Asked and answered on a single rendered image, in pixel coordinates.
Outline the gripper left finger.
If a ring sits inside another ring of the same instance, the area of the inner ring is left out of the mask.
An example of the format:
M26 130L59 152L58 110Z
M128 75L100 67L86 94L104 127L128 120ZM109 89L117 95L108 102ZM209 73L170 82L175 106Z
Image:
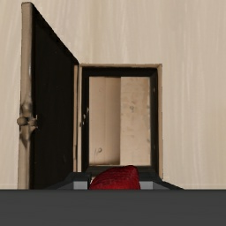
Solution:
M72 172L65 180L49 187L49 190L87 190L91 183L92 174L86 172Z

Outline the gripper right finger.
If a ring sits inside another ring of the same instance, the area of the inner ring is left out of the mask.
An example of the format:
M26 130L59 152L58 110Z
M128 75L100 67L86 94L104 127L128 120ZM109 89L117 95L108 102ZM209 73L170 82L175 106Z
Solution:
M180 190L180 187L164 182L158 175L149 172L139 173L141 190Z

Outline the red strawberry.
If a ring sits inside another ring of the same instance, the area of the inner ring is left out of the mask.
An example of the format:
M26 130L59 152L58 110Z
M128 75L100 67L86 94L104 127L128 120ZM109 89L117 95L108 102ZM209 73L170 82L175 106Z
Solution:
M90 190L139 190L139 172L133 165L107 169L94 178Z

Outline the wooden box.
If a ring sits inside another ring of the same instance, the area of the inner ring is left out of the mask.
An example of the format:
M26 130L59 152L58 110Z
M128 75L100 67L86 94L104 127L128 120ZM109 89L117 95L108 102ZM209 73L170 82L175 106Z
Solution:
M74 78L74 169L162 177L162 65L80 64Z

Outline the wooden box lid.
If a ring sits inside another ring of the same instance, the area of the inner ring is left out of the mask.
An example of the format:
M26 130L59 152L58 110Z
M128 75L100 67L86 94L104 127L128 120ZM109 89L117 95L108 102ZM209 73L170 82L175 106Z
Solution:
M29 2L21 5L19 189L43 189L73 171L78 60Z

